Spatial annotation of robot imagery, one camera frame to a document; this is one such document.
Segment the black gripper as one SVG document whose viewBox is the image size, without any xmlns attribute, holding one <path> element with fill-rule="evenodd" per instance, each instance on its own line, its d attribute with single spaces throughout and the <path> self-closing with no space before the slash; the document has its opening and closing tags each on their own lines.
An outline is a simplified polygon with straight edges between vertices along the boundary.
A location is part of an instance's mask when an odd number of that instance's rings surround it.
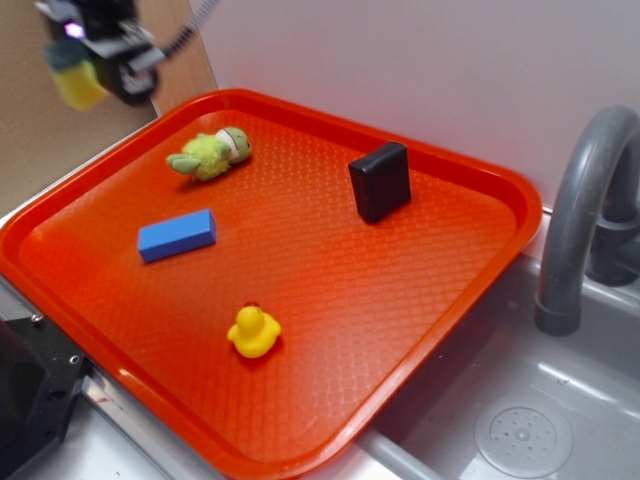
<svg viewBox="0 0 640 480">
<path fill-rule="evenodd" d="M 148 63 L 156 59 L 156 51 L 132 1 L 36 1 L 34 5 L 48 28 L 49 43 L 73 38 L 85 45 L 109 95 L 131 106 L 149 101 L 158 85 L 157 69 Z"/>
</svg>

